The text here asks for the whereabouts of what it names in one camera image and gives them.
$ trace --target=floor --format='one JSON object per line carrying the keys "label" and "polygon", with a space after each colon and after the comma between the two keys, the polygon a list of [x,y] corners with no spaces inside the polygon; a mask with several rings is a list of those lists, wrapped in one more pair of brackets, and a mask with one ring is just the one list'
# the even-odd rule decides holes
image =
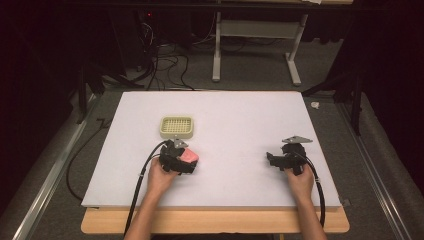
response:
{"label": "floor", "polygon": [[[164,47],[151,90],[189,90],[182,86],[185,83],[196,90],[304,91],[325,80],[342,44],[302,43],[295,61],[303,84],[294,87],[282,59],[282,54],[290,49],[288,40],[271,43],[252,39],[253,43],[243,47],[237,41],[224,45],[219,83],[211,81],[211,45],[190,50]],[[129,76],[137,74],[128,69]],[[75,108],[45,149],[0,219],[0,239],[122,238],[82,233],[85,209],[66,182],[69,179],[75,195],[83,196],[107,136],[99,119],[112,119],[122,92],[131,90],[105,86],[101,96],[87,93],[92,99],[85,121],[76,124],[79,111]],[[361,105],[361,136],[357,136],[349,124],[350,105],[335,104],[332,94],[323,91],[305,97],[351,225],[347,233],[331,234],[329,239],[420,239],[424,236],[424,217],[419,214],[424,210],[424,200],[388,142],[366,96]],[[320,108],[312,108],[311,102],[317,101]],[[300,239],[299,234],[285,237]]]}

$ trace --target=electronic equipment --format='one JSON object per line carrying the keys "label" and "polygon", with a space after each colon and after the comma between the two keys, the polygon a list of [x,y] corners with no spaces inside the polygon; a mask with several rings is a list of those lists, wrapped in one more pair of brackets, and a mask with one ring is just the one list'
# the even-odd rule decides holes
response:
{"label": "electronic equipment", "polygon": [[283,156],[274,156],[267,152],[267,159],[271,166],[279,167],[281,171],[284,168],[292,168],[294,175],[299,175],[303,172],[303,165],[307,164],[305,148],[301,143],[309,143],[312,140],[293,136],[291,138],[284,139],[282,142],[286,144],[281,148],[283,150]]}
{"label": "electronic equipment", "polygon": [[311,170],[315,177],[315,182],[318,189],[318,194],[320,198],[321,205],[321,217],[320,223],[324,227],[325,223],[325,198],[324,192],[322,191],[321,182],[319,180],[315,166],[312,164],[311,160],[306,156],[305,148],[302,146],[302,143],[310,143],[312,140],[293,136],[291,138],[284,139],[282,142],[286,143],[281,147],[283,150],[283,156],[274,156],[271,153],[267,152],[267,159],[271,166],[280,168],[280,171],[284,171],[285,168],[292,168],[294,175],[298,176],[303,173],[303,166],[308,164],[311,167]]}
{"label": "electronic equipment", "polygon": [[181,140],[177,139],[175,142],[172,140],[166,141],[160,150],[159,162],[163,170],[179,172],[180,175],[182,173],[193,173],[199,156],[187,148],[187,144],[181,143]]}

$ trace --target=desk leg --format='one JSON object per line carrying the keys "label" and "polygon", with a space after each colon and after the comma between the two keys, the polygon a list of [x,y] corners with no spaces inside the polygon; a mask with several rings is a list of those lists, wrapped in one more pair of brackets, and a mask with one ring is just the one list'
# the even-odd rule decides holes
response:
{"label": "desk leg", "polygon": [[296,56],[297,49],[299,48],[300,40],[302,39],[303,31],[305,30],[306,20],[308,19],[308,15],[302,15],[302,18],[299,23],[299,27],[297,28],[296,36],[294,39],[293,49],[291,53],[286,53],[286,61],[289,67],[290,75],[292,78],[292,82],[295,86],[300,86],[300,78],[299,73],[297,72],[296,64],[294,63],[294,57]]}
{"label": "desk leg", "polygon": [[221,13],[216,13],[215,54],[213,56],[212,81],[219,82],[221,79]]}

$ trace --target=wire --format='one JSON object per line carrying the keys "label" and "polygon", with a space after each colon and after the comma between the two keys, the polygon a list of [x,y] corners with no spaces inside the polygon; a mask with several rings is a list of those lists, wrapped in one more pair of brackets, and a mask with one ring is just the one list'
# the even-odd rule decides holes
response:
{"label": "wire", "polygon": [[133,201],[131,203],[131,208],[130,208],[130,211],[128,213],[128,218],[127,218],[127,223],[126,223],[126,226],[125,226],[124,236],[125,236],[125,234],[127,234],[128,228],[131,225],[132,216],[134,214],[134,208],[135,208],[135,205],[137,203],[138,194],[140,192],[140,187],[141,187],[141,183],[142,183],[143,178],[144,178],[144,174],[146,173],[147,164],[150,162],[150,160],[152,160],[153,154],[156,152],[156,150],[160,146],[162,146],[163,144],[165,144],[167,141],[168,140],[162,141],[161,143],[159,143],[158,145],[156,145],[156,147],[153,149],[153,151],[150,153],[149,157],[147,158],[146,162],[144,163],[143,168],[141,169],[141,173],[140,173],[140,176],[138,177],[137,185],[135,187],[134,197],[133,197]]}
{"label": "wire", "polygon": [[72,163],[74,162],[74,160],[76,159],[76,157],[79,155],[79,153],[84,149],[85,146],[87,146],[87,144],[103,129],[107,129],[110,127],[110,123],[112,122],[113,119],[107,121],[105,123],[105,119],[104,118],[98,118],[97,121],[101,121],[101,125],[99,127],[99,129],[94,132],[88,139],[87,141],[84,142],[84,144],[75,152],[74,156],[71,158],[71,160],[69,161],[69,165],[66,169],[66,186],[68,187],[69,192],[72,194],[72,196],[74,196],[76,199],[78,199],[80,202],[82,202],[83,198],[81,196],[79,196],[78,194],[76,194],[74,192],[74,190],[71,187],[71,183],[70,183],[70,170],[71,170],[71,166]]}

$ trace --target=table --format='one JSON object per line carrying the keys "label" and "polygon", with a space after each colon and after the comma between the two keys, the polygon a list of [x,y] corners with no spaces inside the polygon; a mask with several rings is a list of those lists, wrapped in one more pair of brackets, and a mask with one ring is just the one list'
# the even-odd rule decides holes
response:
{"label": "table", "polygon": [[[193,116],[194,136],[186,142],[200,160],[195,172],[178,177],[162,198],[153,232],[298,232],[287,179],[265,157],[268,150],[280,154],[282,136],[293,133],[313,140],[304,147],[326,196],[325,230],[349,229],[299,92],[190,91],[124,93],[82,203],[88,207],[81,227],[85,233],[123,232],[144,161],[140,156],[161,141],[164,114]],[[315,188],[312,195],[318,209]]]}
{"label": "table", "polygon": [[[81,224],[86,234],[122,234],[129,208],[87,208]],[[326,211],[324,231],[344,233],[349,222],[343,207]],[[295,209],[158,210],[152,233],[299,233]]]}
{"label": "table", "polygon": [[[237,2],[261,3],[304,3],[311,4],[316,1],[300,0],[238,0]],[[322,4],[352,4],[353,0],[323,0]],[[244,20],[222,20],[221,13],[216,15],[215,52],[213,60],[212,81],[221,79],[221,36],[261,37],[261,38],[286,38],[293,39],[292,51],[285,53],[285,60],[290,71],[293,85],[300,86],[301,81],[294,58],[306,27],[308,14],[302,14],[299,22],[264,22]]]}

